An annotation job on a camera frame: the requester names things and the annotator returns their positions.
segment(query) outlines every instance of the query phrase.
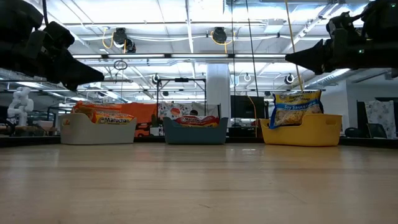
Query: humanoid robot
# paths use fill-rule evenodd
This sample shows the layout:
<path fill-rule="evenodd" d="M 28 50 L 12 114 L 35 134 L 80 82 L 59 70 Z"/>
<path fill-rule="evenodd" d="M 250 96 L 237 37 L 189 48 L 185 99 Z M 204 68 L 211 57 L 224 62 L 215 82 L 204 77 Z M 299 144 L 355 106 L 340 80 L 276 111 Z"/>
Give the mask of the humanoid robot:
<path fill-rule="evenodd" d="M 33 100 L 29 99 L 30 88 L 19 87 L 17 91 L 14 92 L 12 103 L 9 105 L 7 110 L 7 115 L 9 121 L 13 124 L 16 123 L 15 116 L 19 116 L 18 126 L 26 126 L 27 122 L 27 112 L 33 111 Z"/>

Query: white bin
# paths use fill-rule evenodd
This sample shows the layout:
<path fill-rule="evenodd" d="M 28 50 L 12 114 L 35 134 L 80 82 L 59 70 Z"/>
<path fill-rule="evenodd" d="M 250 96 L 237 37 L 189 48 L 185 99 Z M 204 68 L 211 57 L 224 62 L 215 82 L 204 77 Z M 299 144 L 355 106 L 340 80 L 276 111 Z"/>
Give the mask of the white bin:
<path fill-rule="evenodd" d="M 59 117 L 62 144 L 121 144 L 133 143 L 137 118 L 129 124 L 94 124 L 83 113 Z"/>

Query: plastic storage bin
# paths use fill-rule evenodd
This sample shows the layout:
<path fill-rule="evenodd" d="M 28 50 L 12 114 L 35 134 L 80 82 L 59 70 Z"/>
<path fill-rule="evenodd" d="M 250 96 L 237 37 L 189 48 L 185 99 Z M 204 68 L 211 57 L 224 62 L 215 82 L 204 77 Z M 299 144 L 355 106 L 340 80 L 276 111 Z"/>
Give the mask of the plastic storage bin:
<path fill-rule="evenodd" d="M 340 138 L 341 115 L 306 114 L 300 126 L 269 129 L 269 120 L 261 119 L 266 144 L 291 146 L 336 146 Z"/>
<path fill-rule="evenodd" d="M 215 128 L 190 128 L 164 117 L 163 126 L 168 144 L 224 144 L 228 118 L 221 118 Z"/>
<path fill-rule="evenodd" d="M 133 143 L 137 118 L 129 124 L 94 124 L 83 113 L 60 116 L 62 144 L 121 144 Z"/>

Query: maruchan ramen package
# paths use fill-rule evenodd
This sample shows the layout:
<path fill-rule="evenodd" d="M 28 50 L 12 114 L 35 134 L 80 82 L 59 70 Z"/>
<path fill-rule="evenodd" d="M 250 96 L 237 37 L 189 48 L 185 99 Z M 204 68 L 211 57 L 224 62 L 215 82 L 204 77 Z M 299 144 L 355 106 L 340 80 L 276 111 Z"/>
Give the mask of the maruchan ramen package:
<path fill-rule="evenodd" d="M 129 124 L 133 116 L 122 113 L 94 111 L 91 121 L 95 124 Z"/>
<path fill-rule="evenodd" d="M 214 116 L 185 115 L 174 121 L 185 127 L 217 127 L 220 119 Z"/>
<path fill-rule="evenodd" d="M 84 113 L 95 124 L 129 124 L 133 116 L 122 114 L 121 105 L 93 104 L 79 101 L 72 113 Z"/>
<path fill-rule="evenodd" d="M 94 104 L 94 103 L 86 103 L 83 101 L 79 101 L 72 108 L 72 113 L 91 114 L 94 111 L 120 113 L 121 110 L 122 106 L 117 104 Z"/>
<path fill-rule="evenodd" d="M 274 94 L 275 108 L 269 128 L 300 125 L 305 114 L 323 113 L 320 98 L 320 90 L 295 94 Z"/>

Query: blue bin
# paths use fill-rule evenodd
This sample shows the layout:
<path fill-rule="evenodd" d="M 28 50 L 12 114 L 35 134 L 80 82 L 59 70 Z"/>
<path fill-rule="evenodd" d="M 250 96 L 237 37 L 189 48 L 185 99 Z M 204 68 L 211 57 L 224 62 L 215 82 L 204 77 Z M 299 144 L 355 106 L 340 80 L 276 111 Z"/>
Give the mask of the blue bin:
<path fill-rule="evenodd" d="M 221 118 L 215 128 L 191 128 L 163 118 L 165 139 L 168 144 L 224 144 L 229 118 Z"/>

